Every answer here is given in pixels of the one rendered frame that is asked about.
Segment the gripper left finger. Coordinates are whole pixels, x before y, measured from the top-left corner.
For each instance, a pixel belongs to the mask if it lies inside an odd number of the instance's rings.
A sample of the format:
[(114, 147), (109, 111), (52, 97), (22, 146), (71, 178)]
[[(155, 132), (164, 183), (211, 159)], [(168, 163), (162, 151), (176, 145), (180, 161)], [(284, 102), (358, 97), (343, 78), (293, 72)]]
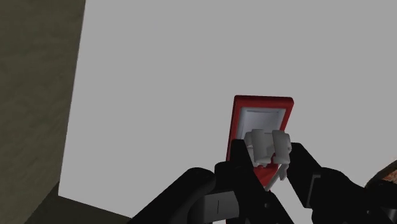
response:
[(253, 171), (246, 145), (234, 139), (230, 159), (214, 170), (185, 171), (127, 224), (294, 224)]

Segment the brown round object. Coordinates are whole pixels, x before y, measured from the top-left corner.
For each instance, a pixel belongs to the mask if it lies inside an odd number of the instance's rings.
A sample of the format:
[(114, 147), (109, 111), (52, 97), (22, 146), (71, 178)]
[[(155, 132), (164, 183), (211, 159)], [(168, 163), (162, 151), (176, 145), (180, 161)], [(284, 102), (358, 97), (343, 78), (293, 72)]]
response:
[(382, 199), (397, 200), (397, 160), (377, 172), (365, 188)]

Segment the red flat rectangular device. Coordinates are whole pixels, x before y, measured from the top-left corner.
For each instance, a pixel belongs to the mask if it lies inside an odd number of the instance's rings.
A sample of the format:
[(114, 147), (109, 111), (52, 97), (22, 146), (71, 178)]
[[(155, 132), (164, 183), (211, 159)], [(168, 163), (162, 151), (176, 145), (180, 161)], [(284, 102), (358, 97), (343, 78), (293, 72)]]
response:
[(246, 133), (253, 129), (285, 132), (293, 105), (294, 100), (291, 97), (236, 95), (233, 100), (226, 159), (231, 157), (232, 140), (241, 139), (244, 142)]

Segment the white blocky object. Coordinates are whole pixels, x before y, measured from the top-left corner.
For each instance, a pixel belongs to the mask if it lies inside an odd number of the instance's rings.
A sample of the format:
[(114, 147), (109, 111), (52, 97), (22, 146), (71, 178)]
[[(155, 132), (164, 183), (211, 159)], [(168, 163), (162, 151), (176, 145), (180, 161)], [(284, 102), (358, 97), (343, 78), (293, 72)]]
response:
[(282, 130), (265, 132), (253, 129), (247, 132), (244, 142), (251, 159), (254, 173), (266, 191), (274, 183), (287, 177), (292, 145), (289, 134)]

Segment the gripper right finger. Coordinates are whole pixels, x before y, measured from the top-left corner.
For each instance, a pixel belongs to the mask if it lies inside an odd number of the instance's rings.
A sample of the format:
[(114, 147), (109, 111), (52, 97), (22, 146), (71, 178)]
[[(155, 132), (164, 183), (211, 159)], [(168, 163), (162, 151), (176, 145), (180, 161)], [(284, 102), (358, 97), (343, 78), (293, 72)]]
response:
[(320, 166), (300, 143), (292, 144), (288, 181), (313, 224), (397, 224), (397, 183), (374, 176), (364, 187)]

